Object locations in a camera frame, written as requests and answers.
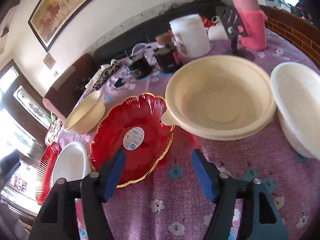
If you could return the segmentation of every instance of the cork lid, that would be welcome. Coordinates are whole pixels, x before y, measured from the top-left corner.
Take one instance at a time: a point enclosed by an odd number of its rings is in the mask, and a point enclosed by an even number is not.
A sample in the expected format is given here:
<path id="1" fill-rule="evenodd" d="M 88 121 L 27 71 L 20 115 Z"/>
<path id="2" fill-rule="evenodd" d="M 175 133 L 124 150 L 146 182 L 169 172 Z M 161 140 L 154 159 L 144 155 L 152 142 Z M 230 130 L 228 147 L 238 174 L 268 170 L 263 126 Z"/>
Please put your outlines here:
<path id="1" fill-rule="evenodd" d="M 169 44 L 169 43 L 172 42 L 169 33 L 162 33 L 162 34 L 156 36 L 156 41 L 158 42 L 158 44 L 159 44 L 160 46 L 162 46 L 162 45 L 167 45 L 167 44 Z"/>

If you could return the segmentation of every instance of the red plate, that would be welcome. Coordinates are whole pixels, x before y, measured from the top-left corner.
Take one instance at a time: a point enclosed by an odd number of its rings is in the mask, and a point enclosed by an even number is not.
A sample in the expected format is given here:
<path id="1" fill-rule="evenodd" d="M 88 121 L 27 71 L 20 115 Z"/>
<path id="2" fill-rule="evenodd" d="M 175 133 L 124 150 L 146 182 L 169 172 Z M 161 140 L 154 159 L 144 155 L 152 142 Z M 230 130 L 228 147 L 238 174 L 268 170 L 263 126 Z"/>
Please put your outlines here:
<path id="1" fill-rule="evenodd" d="M 98 170 L 110 161 L 117 149 L 124 149 L 124 137 L 134 127 L 144 131 L 144 139 L 134 150 L 125 150 L 126 163 L 118 187 L 143 180 L 168 152 L 173 141 L 174 126 L 161 122 L 167 110 L 162 97 L 150 93 L 126 99 L 115 106 L 98 126 L 91 143 L 91 164 Z"/>
<path id="2" fill-rule="evenodd" d="M 36 178 L 36 200 L 39 205 L 44 203 L 52 188 L 52 171 L 61 151 L 60 145 L 53 142 L 41 157 Z"/>

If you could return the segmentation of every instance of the framed painting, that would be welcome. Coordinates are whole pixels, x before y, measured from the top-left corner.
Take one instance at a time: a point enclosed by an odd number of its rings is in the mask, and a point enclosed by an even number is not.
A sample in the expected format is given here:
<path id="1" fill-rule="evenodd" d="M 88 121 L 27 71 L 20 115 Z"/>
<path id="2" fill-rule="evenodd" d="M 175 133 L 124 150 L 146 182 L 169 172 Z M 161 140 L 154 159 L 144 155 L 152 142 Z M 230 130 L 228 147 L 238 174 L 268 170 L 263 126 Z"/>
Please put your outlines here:
<path id="1" fill-rule="evenodd" d="M 62 30 L 91 0 L 40 0 L 28 23 L 48 52 Z"/>

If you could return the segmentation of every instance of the pink bottle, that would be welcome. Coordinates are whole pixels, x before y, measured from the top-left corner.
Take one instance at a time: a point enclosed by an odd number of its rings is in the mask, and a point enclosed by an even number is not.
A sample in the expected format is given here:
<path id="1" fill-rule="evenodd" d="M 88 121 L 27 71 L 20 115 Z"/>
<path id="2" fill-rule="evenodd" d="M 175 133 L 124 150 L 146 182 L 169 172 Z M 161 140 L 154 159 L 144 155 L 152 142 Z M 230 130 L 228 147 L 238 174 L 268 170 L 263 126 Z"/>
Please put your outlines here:
<path id="1" fill-rule="evenodd" d="M 232 0 L 239 12 L 249 37 L 241 37 L 241 43 L 248 49 L 264 50 L 267 46 L 264 22 L 267 16 L 260 10 L 257 0 Z"/>

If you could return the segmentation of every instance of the white plastic bowl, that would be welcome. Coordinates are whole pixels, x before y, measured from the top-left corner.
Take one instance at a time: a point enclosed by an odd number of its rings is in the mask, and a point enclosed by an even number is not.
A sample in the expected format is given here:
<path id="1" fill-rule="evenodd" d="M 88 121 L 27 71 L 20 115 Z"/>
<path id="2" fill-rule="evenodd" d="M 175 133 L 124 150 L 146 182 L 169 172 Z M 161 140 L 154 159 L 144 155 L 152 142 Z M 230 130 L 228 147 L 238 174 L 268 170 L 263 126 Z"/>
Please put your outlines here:
<path id="1" fill-rule="evenodd" d="M 71 142 L 61 151 L 53 168 L 52 184 L 59 178 L 83 179 L 91 172 L 87 151 L 79 142 Z"/>
<path id="2" fill-rule="evenodd" d="M 284 135 L 307 158 L 320 160 L 320 76 L 311 68 L 286 62 L 271 73 L 272 91 Z"/>
<path id="3" fill-rule="evenodd" d="M 102 92 L 93 92 L 72 110 L 63 125 L 63 129 L 66 132 L 74 131 L 77 134 L 88 133 L 102 119 L 105 110 Z"/>
<path id="4" fill-rule="evenodd" d="M 214 140 L 253 135 L 276 110 L 269 75 L 234 56 L 203 57 L 183 66 L 168 83 L 165 103 L 164 124 Z"/>

